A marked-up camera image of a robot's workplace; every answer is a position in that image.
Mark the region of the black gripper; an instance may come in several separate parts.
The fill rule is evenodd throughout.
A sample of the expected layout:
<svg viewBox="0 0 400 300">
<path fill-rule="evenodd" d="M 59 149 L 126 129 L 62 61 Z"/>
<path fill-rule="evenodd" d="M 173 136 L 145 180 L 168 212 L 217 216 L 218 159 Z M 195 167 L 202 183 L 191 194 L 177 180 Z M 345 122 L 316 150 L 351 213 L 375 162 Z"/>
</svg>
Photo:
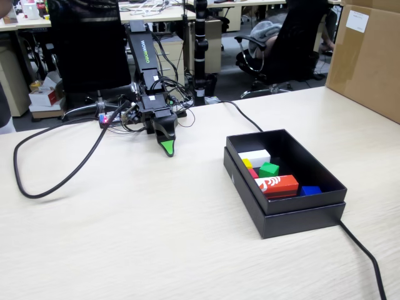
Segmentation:
<svg viewBox="0 0 400 300">
<path fill-rule="evenodd" d="M 140 120 L 152 119 L 157 142 L 169 157 L 173 157 L 178 117 L 166 103 L 164 94 L 142 96 L 139 103 L 139 112 Z"/>
</svg>

